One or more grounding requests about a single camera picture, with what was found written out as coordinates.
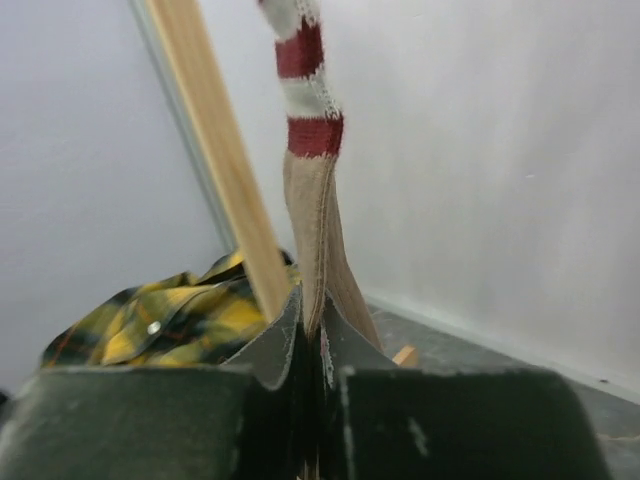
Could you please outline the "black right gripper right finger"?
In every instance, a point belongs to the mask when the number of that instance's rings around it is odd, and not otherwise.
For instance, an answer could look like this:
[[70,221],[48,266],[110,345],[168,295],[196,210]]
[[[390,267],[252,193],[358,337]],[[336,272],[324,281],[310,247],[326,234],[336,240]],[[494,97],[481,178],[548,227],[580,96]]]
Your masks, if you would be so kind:
[[317,333],[324,479],[607,479],[576,393],[536,368],[403,368],[327,301]]

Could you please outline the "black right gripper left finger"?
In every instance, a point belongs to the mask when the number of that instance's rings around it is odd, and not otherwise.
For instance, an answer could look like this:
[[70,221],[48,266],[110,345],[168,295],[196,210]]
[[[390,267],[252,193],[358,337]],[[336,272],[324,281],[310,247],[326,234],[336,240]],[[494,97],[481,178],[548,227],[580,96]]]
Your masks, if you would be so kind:
[[305,340],[294,290],[219,366],[37,373],[1,430],[5,479],[293,479],[304,457]]

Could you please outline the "beige maroon white-striped sock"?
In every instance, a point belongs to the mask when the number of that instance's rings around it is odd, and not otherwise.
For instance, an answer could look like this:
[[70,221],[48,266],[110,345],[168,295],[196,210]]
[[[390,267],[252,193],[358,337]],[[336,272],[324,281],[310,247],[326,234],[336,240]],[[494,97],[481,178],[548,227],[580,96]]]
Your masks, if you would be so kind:
[[376,348],[382,346],[348,264],[337,200],[335,167],[344,115],[325,68],[319,5],[315,1],[262,1],[275,34],[276,67],[288,125],[283,180],[296,242],[305,330],[321,323],[325,298]]

